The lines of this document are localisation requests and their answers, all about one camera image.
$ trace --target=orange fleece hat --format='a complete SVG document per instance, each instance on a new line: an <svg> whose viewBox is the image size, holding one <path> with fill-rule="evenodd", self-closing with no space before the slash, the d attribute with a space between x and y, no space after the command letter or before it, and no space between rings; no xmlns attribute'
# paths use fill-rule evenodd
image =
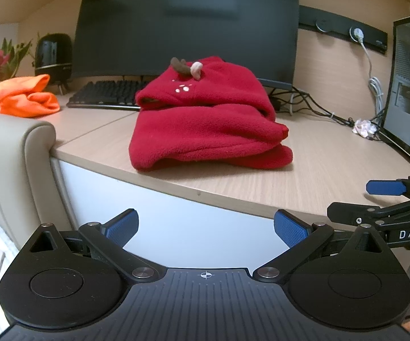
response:
<svg viewBox="0 0 410 341"><path fill-rule="evenodd" d="M0 82L0 114L32 118L60 110L53 93L42 92L50 76L16 77Z"/></svg>

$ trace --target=black speaker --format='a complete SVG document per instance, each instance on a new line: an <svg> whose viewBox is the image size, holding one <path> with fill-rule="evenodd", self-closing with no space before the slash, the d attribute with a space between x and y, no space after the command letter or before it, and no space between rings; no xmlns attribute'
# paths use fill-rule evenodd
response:
<svg viewBox="0 0 410 341"><path fill-rule="evenodd" d="M49 84L66 86L72 72L72 42L64 33L42 37L36 47L34 74L50 75Z"/></svg>

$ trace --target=folded red clothing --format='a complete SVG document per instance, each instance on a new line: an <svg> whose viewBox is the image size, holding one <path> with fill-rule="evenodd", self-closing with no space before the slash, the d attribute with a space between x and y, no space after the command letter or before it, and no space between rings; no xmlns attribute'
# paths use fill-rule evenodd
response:
<svg viewBox="0 0 410 341"><path fill-rule="evenodd" d="M129 145L134 168L201 160L258 169L289 164L292 152L280 144L288 128L275 122L254 74L217 57L200 62L199 81L169 67L137 94L142 110Z"/></svg>

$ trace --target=black ribbed plate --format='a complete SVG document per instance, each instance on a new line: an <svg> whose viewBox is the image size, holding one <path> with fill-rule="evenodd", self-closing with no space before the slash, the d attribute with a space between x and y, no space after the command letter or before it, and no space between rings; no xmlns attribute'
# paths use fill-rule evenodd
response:
<svg viewBox="0 0 410 341"><path fill-rule="evenodd" d="M244 269L168 269L157 282L136 284L106 318L76 330L42 332L19 325L1 341L410 341L399 326L365 333L315 323L277 284Z"/></svg>

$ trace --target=metal screw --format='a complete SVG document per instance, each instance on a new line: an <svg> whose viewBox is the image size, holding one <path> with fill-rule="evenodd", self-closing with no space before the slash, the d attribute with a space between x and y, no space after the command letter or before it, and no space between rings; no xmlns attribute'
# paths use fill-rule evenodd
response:
<svg viewBox="0 0 410 341"><path fill-rule="evenodd" d="M272 266L264 266L258 268L257 274L263 278L276 278L279 275L279 270L273 268Z"/></svg>
<svg viewBox="0 0 410 341"><path fill-rule="evenodd" d="M136 278L149 278L154 275L154 270L152 268L148 268L146 266L136 268L132 271L132 275Z"/></svg>

